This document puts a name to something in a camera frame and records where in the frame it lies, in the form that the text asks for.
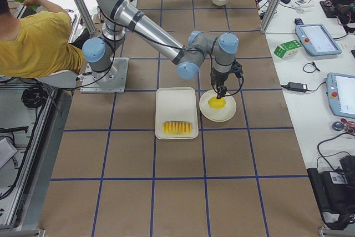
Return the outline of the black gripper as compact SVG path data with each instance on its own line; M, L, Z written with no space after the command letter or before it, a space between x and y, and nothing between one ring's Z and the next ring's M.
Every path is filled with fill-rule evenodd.
M210 72L211 85L213 86L213 90L216 93L216 98L223 98L226 94L226 87L224 86L224 82L229 77L229 72L221 73L215 68L212 68Z

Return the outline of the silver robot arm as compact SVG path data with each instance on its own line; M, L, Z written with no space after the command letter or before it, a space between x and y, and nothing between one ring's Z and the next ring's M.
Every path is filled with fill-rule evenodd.
M83 44L83 54L92 75L99 83L109 83L115 74L113 54L124 42L125 31L138 34L144 41L171 60L178 75L193 79L207 56L211 57L211 86L217 98L227 93L224 82L233 73L243 79L242 66L235 60L239 39L231 33L219 37L193 31L184 46L153 22L143 11L134 7L132 0L96 0L106 19L102 32Z

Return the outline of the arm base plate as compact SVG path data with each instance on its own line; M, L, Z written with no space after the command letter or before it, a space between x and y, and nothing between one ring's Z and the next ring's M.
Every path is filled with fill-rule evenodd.
M124 93L128 73L129 58L111 58L113 62L108 72L92 71L87 63L85 75L80 87L81 93Z

